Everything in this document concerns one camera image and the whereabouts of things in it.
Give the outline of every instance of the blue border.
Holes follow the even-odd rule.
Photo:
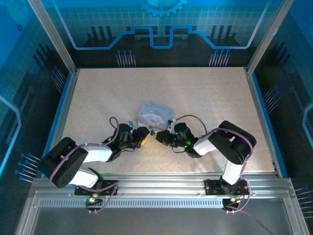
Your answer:
[[[55,113],[55,116],[54,116],[54,120],[53,120],[51,129],[50,129],[50,133],[49,133],[49,136],[48,136],[48,139],[47,139],[47,143],[45,144],[45,150],[44,150],[42,158],[49,152],[49,149],[50,149],[50,146],[51,146],[51,142],[52,142],[52,139],[53,139],[53,135],[54,135],[55,129],[56,129],[58,121],[59,121],[60,113],[61,113],[61,110],[62,110],[62,106],[63,106],[64,100],[65,100],[65,96],[67,94],[67,90],[68,90],[69,82],[70,82],[71,78],[72,78],[72,75],[70,73],[68,73],[67,81],[66,81],[66,83],[64,85],[63,93],[62,93],[61,98],[60,98],[60,102],[59,102],[59,105],[58,105],[57,112]],[[41,177],[41,172],[40,171],[37,172],[37,176],[36,177],[37,178]]]
[[[255,88],[256,88],[256,92],[258,94],[258,97],[259,97],[259,100],[260,100],[260,103],[261,103],[261,107],[262,107],[262,110],[263,110],[263,113],[264,113],[264,116],[265,116],[265,121],[266,121],[266,124],[267,124],[268,129],[269,129],[269,134],[270,134],[270,136],[272,138],[272,143],[273,143],[274,150],[275,150],[275,153],[276,153],[276,156],[277,156],[277,160],[278,160],[278,163],[279,163],[280,171],[282,172],[283,178],[288,178],[288,173],[286,171],[284,160],[283,160],[282,154],[280,152],[280,149],[279,149],[279,146],[278,146],[278,142],[277,142],[277,139],[276,139],[276,136],[275,136],[275,133],[274,133],[274,129],[273,129],[273,126],[272,126],[272,124],[270,122],[268,111],[266,109],[266,106],[265,106],[265,103],[264,103],[264,100],[263,100],[263,96],[262,96],[262,93],[261,93],[261,89],[260,89],[259,83],[257,81],[256,75],[255,75],[254,72],[252,73],[252,79],[253,79],[253,82],[254,82],[254,85],[255,85]]]

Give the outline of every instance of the gear logo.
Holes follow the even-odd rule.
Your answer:
[[[182,9],[182,5],[187,3],[187,0],[139,0],[141,9],[147,13],[152,13],[153,16],[163,17],[175,14],[176,11]]]
[[[0,5],[6,6],[7,11],[18,24],[22,24],[28,16],[27,4],[27,0],[0,0]]]

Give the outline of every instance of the enclosure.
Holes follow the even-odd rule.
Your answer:
[[[312,13],[310,0],[0,0],[1,232],[310,234]],[[203,181],[225,169],[219,151],[191,158],[150,135],[86,164],[119,181],[98,215],[38,171],[62,138],[102,142],[110,117],[136,123],[145,101],[256,138],[243,213],[206,195]]]

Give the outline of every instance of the speckled beige surface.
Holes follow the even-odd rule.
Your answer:
[[[194,114],[207,129],[229,120],[257,140],[246,171],[273,171],[271,157],[243,68],[82,69],[63,137],[77,142],[101,142],[113,134],[109,118],[135,120],[144,101],[174,109],[174,117]],[[195,136],[204,134],[198,120],[182,119]],[[111,163],[90,164],[99,172],[222,172],[224,156],[217,150],[199,159],[175,154],[149,136],[133,153]]]

